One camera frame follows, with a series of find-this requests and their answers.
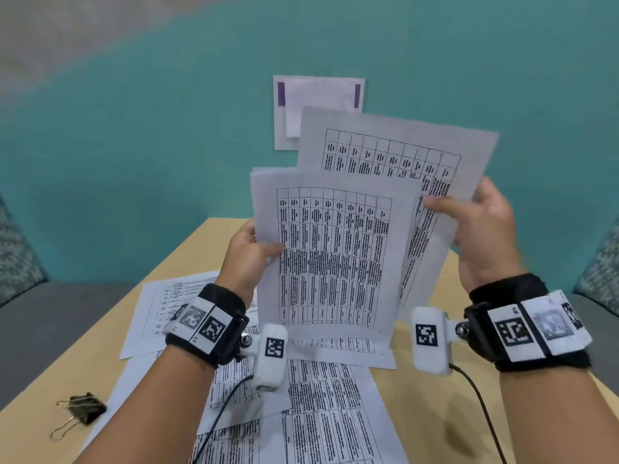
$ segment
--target hand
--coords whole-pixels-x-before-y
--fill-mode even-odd
[[[473,202],[425,197],[423,205],[458,222],[458,270],[468,293],[487,283],[527,273],[516,249],[514,212],[489,178],[484,176],[479,182]]]
[[[255,232],[252,218],[232,236],[215,282],[236,293],[243,299],[245,307],[251,304],[254,288],[267,267],[267,257],[279,256],[284,248],[280,242],[256,242]]]

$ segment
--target black binder clip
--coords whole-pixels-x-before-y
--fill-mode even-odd
[[[85,395],[72,395],[69,397],[69,400],[59,400],[56,402],[56,405],[60,408],[67,409],[69,413],[71,413],[71,418],[50,433],[50,439],[52,441],[60,441],[69,430],[78,423],[90,425],[108,409],[103,402],[90,392],[87,392]]]

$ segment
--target teal wall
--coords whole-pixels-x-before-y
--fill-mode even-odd
[[[619,212],[619,0],[235,0],[124,42],[0,117],[0,194],[57,280],[139,280],[251,215],[272,75],[367,79],[365,111],[495,130],[522,250],[571,288]]]

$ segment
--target purple stripe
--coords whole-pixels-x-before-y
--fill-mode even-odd
[[[286,93],[283,89],[283,82],[277,83],[277,105],[285,106],[286,105]]]
[[[355,109],[359,108],[359,96],[361,96],[361,85],[355,85]]]

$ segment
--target table surface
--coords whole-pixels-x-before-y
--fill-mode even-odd
[[[227,242],[243,222],[208,219],[7,405],[0,412],[0,462],[72,462],[90,429],[78,426],[63,440],[51,442],[51,430],[68,419],[56,401],[86,391],[106,400],[125,365],[118,357],[142,285],[220,268]],[[450,252],[430,304],[449,312],[450,318],[460,319],[467,303],[468,296],[458,281],[457,256]],[[438,377],[416,371],[411,347],[410,328],[398,323],[392,341],[398,369],[372,370],[408,459],[424,463],[496,463],[498,455],[472,388],[459,374]],[[507,459],[514,462],[498,373],[464,344],[454,345],[453,360],[481,391]],[[619,414],[619,398],[594,379],[615,414]]]

